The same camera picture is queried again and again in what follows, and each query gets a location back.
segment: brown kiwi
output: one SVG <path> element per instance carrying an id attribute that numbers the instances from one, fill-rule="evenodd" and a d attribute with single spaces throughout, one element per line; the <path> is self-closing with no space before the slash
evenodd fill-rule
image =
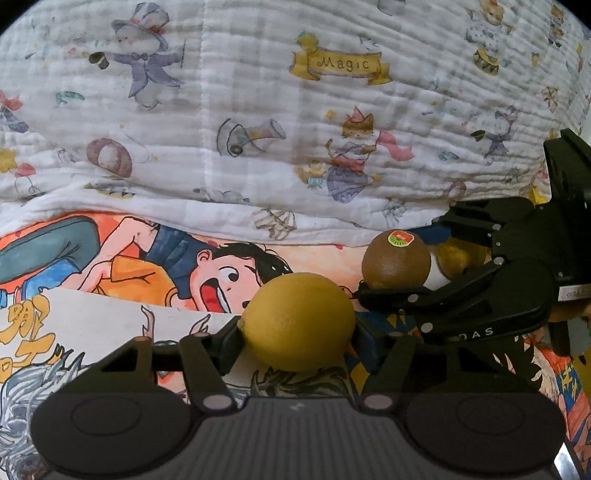
<path id="1" fill-rule="evenodd" d="M 394 243 L 407 245 L 393 245 L 389 240 L 391 234 Z M 404 240 L 397 242 L 396 235 Z M 398 230 L 388 230 L 374 238 L 361 262 L 363 279 L 370 288 L 421 287 L 430 271 L 431 255 L 423 240 L 418 235 Z"/>

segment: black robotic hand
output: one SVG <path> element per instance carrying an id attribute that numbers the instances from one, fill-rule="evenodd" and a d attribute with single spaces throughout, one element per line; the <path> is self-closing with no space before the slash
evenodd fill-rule
<path id="1" fill-rule="evenodd" d="M 469 345 L 393 338 L 358 320 L 374 375 L 359 398 L 253 397 L 222 381 L 242 350 L 219 333 L 153 346 L 136 338 L 43 402 L 31 437 L 44 479 L 580 480 L 550 400 Z M 155 384 L 183 371 L 190 405 Z"/>
<path id="2" fill-rule="evenodd" d="M 552 305 L 591 297 L 591 147 L 571 130 L 544 143 L 552 199 L 457 202 L 435 220 L 453 237 L 490 247 L 492 261 L 431 291 L 372 290 L 369 310 L 414 316 L 428 343 L 519 335 L 546 324 Z M 566 322 L 548 325 L 554 351 L 570 355 Z"/>

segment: fruit sticker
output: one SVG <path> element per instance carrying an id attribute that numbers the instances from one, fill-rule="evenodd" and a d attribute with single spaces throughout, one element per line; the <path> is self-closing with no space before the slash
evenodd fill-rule
<path id="1" fill-rule="evenodd" d="M 390 235 L 388 235 L 388 242 L 390 242 L 395 247 L 407 247 L 413 242 L 413 240 L 413 234 L 403 232 L 402 230 L 395 230 Z"/>

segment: cartoon cat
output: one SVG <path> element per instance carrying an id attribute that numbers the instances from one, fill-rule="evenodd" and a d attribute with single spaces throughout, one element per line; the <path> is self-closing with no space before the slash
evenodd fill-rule
<path id="1" fill-rule="evenodd" d="M 469 8 L 466 12 L 474 22 L 466 30 L 467 41 L 477 47 L 472 60 L 483 72 L 497 75 L 504 36 L 513 30 L 509 25 L 506 25 L 506 31 L 503 30 L 505 9 L 497 3 L 497 0 L 480 0 L 480 15 Z"/>

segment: yellow lemon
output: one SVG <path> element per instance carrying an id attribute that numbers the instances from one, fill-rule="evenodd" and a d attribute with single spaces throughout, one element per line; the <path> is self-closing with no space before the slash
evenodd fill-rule
<path id="1" fill-rule="evenodd" d="M 486 247 L 450 237 L 437 246 L 437 263 L 448 280 L 478 270 L 486 260 Z"/>
<path id="2" fill-rule="evenodd" d="M 257 291 L 239 328 L 259 360 L 275 369 L 303 372 L 342 362 L 355 329 L 355 311 L 328 278 L 291 273 Z"/>

